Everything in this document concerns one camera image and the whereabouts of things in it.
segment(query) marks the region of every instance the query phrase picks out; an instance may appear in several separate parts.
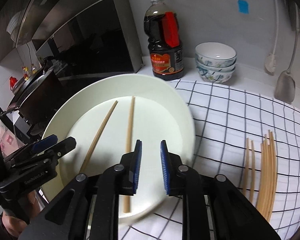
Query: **red label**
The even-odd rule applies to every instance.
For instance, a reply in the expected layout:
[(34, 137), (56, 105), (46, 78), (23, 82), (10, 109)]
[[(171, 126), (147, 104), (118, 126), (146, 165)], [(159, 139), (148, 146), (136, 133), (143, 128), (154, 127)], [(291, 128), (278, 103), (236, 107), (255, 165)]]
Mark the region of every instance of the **red label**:
[(169, 54), (158, 54), (151, 53), (150, 54), (152, 69), (155, 73), (169, 73), (173, 74), (174, 68), (171, 67), (170, 55)]

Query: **white wall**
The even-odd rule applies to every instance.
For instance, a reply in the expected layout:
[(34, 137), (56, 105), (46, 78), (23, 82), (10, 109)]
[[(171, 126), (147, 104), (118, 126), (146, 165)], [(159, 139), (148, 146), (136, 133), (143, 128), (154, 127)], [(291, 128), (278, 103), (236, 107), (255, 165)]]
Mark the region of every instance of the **white wall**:
[(30, 67), (31, 66), (31, 60), (32, 63), (39, 68), (39, 60), (37, 59), (37, 56), (35, 54), (35, 48), (34, 45), (32, 43), (32, 41), (28, 42), (28, 46), (27, 44), (23, 44), (22, 46), (19, 46), (17, 48), (17, 52), (20, 56), (21, 61), (23, 62), (24, 66)]
[(11, 76), (23, 78), (23, 62), (18, 54), (17, 49), (13, 49), (1, 62), (0, 62), (0, 107), (6, 110), (10, 101), (13, 98), (13, 93), (10, 90)]
[[(238, 12), (238, 0), (165, 1), (177, 13), (185, 57), (194, 57), (194, 48), (199, 43), (218, 41), (233, 46), (240, 63), (264, 71), (264, 59), (274, 45), (274, 0), (246, 0), (250, 7), (248, 15)], [(148, 55), (143, 19), (150, 0), (130, 0), (130, 4), (142, 52)], [(294, 32), (283, 0), (279, 0), (279, 19), (276, 76), (288, 67), (294, 45)], [(300, 88), (300, 37), (293, 67), (296, 85)]]

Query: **blue sticky note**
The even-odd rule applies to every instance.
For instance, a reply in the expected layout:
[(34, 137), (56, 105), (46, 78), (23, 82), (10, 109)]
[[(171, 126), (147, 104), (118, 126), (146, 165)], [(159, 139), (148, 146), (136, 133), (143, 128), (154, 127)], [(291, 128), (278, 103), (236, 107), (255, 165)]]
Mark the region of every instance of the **blue sticky note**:
[(249, 4), (245, 0), (238, 0), (239, 12), (249, 14)]

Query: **white bowl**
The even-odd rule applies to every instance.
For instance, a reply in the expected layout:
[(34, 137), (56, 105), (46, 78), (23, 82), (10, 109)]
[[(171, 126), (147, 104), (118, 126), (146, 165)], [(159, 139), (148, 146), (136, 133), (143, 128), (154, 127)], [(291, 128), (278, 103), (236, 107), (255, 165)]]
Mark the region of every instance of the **white bowl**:
[(219, 42), (205, 42), (195, 47), (196, 59), (210, 67), (229, 67), (237, 58), (234, 48)]
[(55, 134), (58, 141), (76, 139), (74, 150), (59, 159), (57, 177), (42, 185), (51, 201), (74, 178), (88, 148), (113, 102), (118, 100), (85, 170), (88, 176), (102, 173), (120, 162), (125, 153), (131, 96), (136, 96), (132, 148), (142, 140), (142, 157), (137, 194), (131, 197), (131, 212), (123, 213), (119, 201), (119, 223), (132, 224), (153, 210), (165, 198), (160, 142), (167, 141), (169, 152), (189, 163), (194, 149), (194, 121), (189, 108), (167, 82), (138, 74), (102, 79), (72, 96), (53, 116), (43, 138)]
[(197, 70), (201, 78), (205, 82), (223, 83), (228, 81), (231, 78), (232, 73), (235, 71), (235, 68), (229, 72), (219, 72), (219, 71), (208, 70), (200, 65), (197, 65)]
[(200, 63), (197, 59), (195, 59), (195, 64), (196, 64), (196, 66), (200, 66), (200, 67), (205, 68), (207, 70), (222, 72), (222, 73), (232, 71), (235, 68), (235, 62), (231, 66), (223, 67), (223, 68), (206, 66), (206, 65)]

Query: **white tablecloth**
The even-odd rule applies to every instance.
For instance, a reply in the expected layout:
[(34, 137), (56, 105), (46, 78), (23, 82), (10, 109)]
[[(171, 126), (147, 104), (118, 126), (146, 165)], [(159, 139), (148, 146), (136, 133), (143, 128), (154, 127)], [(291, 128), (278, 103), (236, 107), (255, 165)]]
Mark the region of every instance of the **white tablecloth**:
[[(254, 140), (254, 205), (260, 180), (262, 135), (268, 130), (274, 132), (278, 184), (270, 224), (281, 239), (289, 239), (300, 226), (300, 110), (273, 98), (202, 80), (181, 79), (169, 84), (180, 93), (193, 115), (194, 168), (200, 174), (224, 174), (240, 188), (245, 139)], [(211, 217), (210, 235), (214, 239)], [(120, 227), (119, 239), (181, 240), (182, 199), (167, 198), (153, 214), (132, 226)]]

